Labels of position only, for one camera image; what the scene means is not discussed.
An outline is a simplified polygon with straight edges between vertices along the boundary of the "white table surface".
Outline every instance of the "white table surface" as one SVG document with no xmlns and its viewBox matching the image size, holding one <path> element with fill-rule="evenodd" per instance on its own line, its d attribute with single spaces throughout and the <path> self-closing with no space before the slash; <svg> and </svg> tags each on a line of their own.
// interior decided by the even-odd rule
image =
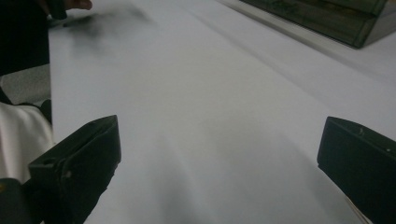
<svg viewBox="0 0 396 224">
<path fill-rule="evenodd" d="M 396 35 L 296 40 L 212 0 L 74 15 L 49 32 L 55 141 L 116 114 L 122 146 L 87 223 L 360 223 L 316 156 L 328 116 L 396 139 Z"/>
</svg>

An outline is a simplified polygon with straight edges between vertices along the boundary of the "white sheet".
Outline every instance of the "white sheet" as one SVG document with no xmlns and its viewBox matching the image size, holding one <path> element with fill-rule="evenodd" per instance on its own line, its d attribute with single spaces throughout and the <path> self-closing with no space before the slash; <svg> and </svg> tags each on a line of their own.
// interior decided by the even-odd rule
<svg viewBox="0 0 396 224">
<path fill-rule="evenodd" d="M 55 138 L 117 114 L 122 146 L 87 223 L 360 223 L 319 141 L 327 116 L 395 137 L 393 84 L 210 0 L 84 14 L 50 32 Z"/>
<path fill-rule="evenodd" d="M 25 182 L 27 165 L 53 145 L 50 124 L 37 108 L 0 103 L 0 178 Z"/>
</svg>

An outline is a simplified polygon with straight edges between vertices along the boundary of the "white cloth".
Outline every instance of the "white cloth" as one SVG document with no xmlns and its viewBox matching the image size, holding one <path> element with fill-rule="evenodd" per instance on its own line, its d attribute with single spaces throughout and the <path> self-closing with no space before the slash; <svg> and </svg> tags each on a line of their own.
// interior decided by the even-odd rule
<svg viewBox="0 0 396 224">
<path fill-rule="evenodd" d="M 0 178 L 28 180 L 27 165 L 53 147 L 52 139 L 50 124 L 37 108 L 0 103 Z"/>
</svg>

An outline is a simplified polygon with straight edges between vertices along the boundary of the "hand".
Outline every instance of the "hand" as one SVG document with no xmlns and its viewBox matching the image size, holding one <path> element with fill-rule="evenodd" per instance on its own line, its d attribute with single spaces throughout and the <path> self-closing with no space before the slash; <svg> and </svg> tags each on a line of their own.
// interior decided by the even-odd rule
<svg viewBox="0 0 396 224">
<path fill-rule="evenodd" d="M 47 0 L 36 0 L 36 1 L 41 6 L 41 8 L 43 8 L 44 12 L 47 15 L 49 15 L 50 9 L 47 4 Z M 92 2 L 91 2 L 91 0 L 64 0 L 64 8 L 66 10 L 69 10 L 72 8 L 90 10 L 92 8 Z"/>
</svg>

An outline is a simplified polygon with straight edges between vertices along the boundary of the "black object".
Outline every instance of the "black object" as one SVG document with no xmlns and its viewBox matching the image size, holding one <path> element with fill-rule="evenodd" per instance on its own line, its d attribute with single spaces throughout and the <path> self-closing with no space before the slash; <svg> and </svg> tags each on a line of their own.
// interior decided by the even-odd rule
<svg viewBox="0 0 396 224">
<path fill-rule="evenodd" d="M 32 224 L 21 184 L 16 179 L 0 179 L 0 220 L 5 224 Z"/>
<path fill-rule="evenodd" d="M 396 30 L 392 0 L 241 0 L 360 49 Z"/>
<path fill-rule="evenodd" d="M 23 184 L 21 191 L 30 210 L 31 223 L 42 220 L 46 224 L 83 223 L 106 190 L 119 162 L 116 116 L 94 120 L 69 135 L 29 164 L 31 179 Z M 2 224 L 28 223 L 3 222 L 9 211 L 19 207 L 6 208 L 0 210 Z"/>
<path fill-rule="evenodd" d="M 396 223 L 396 142 L 328 117 L 318 167 L 374 223 Z"/>
<path fill-rule="evenodd" d="M 34 0 L 0 0 L 0 76 L 49 62 L 43 9 Z"/>
<path fill-rule="evenodd" d="M 64 20 L 67 18 L 64 0 L 48 0 L 49 14 L 55 20 Z"/>
</svg>

